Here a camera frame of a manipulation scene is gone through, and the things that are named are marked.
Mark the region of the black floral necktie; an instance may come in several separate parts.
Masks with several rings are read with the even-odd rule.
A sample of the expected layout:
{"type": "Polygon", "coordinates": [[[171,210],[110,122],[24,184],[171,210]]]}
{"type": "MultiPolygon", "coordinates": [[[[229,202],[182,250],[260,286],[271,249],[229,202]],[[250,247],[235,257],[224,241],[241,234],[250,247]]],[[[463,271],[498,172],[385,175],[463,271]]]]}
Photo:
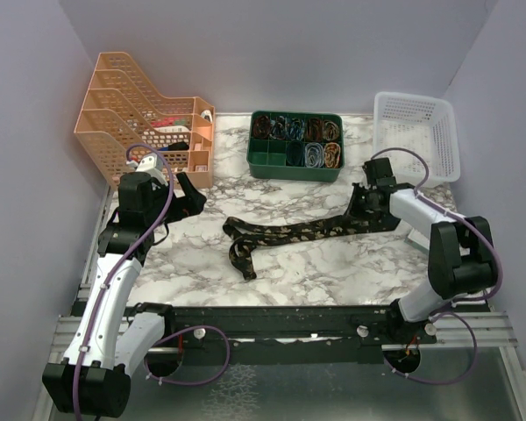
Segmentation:
{"type": "Polygon", "coordinates": [[[255,225],[229,217],[223,225],[224,233],[232,240],[229,260],[245,281],[257,278],[252,252],[258,247],[285,246],[333,237],[371,233],[379,225],[376,221],[346,215],[318,219],[291,225],[255,225]]]}

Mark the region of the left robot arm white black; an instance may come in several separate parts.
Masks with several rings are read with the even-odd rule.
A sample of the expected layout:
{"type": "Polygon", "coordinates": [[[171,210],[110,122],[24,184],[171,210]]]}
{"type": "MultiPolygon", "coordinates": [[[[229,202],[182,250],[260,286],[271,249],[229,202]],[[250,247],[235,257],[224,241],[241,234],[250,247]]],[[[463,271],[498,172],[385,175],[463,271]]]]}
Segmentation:
{"type": "Polygon", "coordinates": [[[154,229],[196,216],[206,197],[187,174],[175,176],[183,195],[146,172],[122,176],[118,207],[98,239],[96,279],[82,320],[59,363],[46,365],[42,382],[56,409],[120,417],[132,375],[151,346],[166,346],[176,334],[167,304],[143,304],[124,333],[119,331],[132,286],[155,244],[154,229]]]}

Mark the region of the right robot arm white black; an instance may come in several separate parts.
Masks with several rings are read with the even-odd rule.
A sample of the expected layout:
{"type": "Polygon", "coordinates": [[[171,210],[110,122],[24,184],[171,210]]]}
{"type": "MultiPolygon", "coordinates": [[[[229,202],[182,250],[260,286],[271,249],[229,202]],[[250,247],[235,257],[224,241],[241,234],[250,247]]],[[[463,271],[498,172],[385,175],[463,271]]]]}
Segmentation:
{"type": "Polygon", "coordinates": [[[356,233],[393,231],[405,221],[429,239],[427,277],[390,305],[387,336],[404,343],[435,311],[454,300],[501,283],[501,263],[495,255],[488,221],[466,218],[433,203],[418,188],[396,181],[388,158],[363,166],[366,183],[354,184],[344,219],[356,233]]]}

